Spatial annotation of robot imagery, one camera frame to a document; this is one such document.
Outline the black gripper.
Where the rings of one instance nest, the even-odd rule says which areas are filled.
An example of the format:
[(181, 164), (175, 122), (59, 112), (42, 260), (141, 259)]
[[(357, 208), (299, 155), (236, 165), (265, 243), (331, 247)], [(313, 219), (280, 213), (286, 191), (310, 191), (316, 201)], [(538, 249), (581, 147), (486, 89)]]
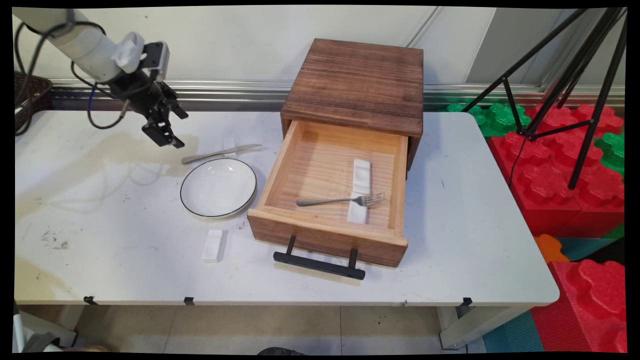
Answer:
[(147, 119), (142, 132), (159, 147), (180, 149), (185, 146), (173, 133), (169, 112), (174, 112), (179, 119), (186, 119), (189, 114), (180, 105), (176, 91), (165, 82), (156, 81), (143, 70), (129, 74), (121, 71), (109, 81), (109, 90), (117, 100), (125, 103), (119, 118), (123, 119), (128, 110), (142, 114)]

